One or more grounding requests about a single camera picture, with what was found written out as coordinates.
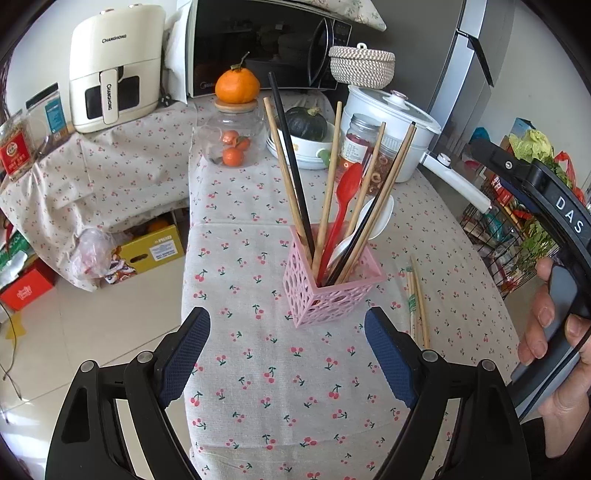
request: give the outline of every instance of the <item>lettuce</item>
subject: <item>lettuce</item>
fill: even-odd
[[[534,158],[537,158],[546,163],[548,158],[551,160],[554,158],[554,150],[550,140],[539,130],[528,130],[523,138],[509,134],[509,143],[515,157],[521,160],[531,163]]]

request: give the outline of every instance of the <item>basket lid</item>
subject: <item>basket lid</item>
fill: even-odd
[[[355,60],[394,61],[394,53],[386,50],[373,50],[365,43],[357,43],[357,47],[331,47],[329,57]]]

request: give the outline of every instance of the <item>red spoon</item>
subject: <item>red spoon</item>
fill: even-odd
[[[339,213],[336,216],[332,229],[330,230],[329,239],[326,242],[322,258],[320,259],[320,268],[318,269],[318,277],[316,284],[320,285],[326,265],[328,265],[330,256],[335,249],[336,239],[343,227],[345,221],[345,214],[347,213],[347,205],[359,190],[361,178],[363,177],[363,166],[361,163],[354,163],[343,174],[339,185],[336,188],[336,199],[339,202]]]

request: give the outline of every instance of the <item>table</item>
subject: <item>table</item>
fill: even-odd
[[[318,221],[326,170],[301,177],[311,221]],[[231,169],[191,155],[189,182],[183,318],[202,306],[212,319],[185,389],[191,461],[202,478],[373,478],[408,410],[379,369],[363,318],[369,306],[381,306],[408,330],[410,254],[419,264],[431,347],[450,362],[490,358],[508,379],[518,338],[507,310],[418,171],[396,185],[394,217],[371,242],[387,280],[347,318],[299,329],[281,286],[291,238],[276,159],[263,153],[256,164]],[[444,459],[456,409],[450,402],[427,478]]]

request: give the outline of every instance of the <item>jar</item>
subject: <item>jar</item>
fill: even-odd
[[[368,195],[375,197],[378,194],[379,188],[388,176],[390,167],[394,164],[394,159],[396,158],[397,153],[398,152],[384,144],[380,146],[378,158],[374,165],[374,171],[372,172],[369,181]]]
[[[197,133],[203,156],[229,167],[256,161],[261,153],[264,126],[258,102],[234,104],[216,99],[214,105],[217,111]]]
[[[377,120],[361,113],[353,114],[340,148],[338,179],[353,163],[365,166],[374,151],[378,130]]]
[[[28,118],[19,110],[0,127],[0,159],[10,179],[18,180],[35,158]]]

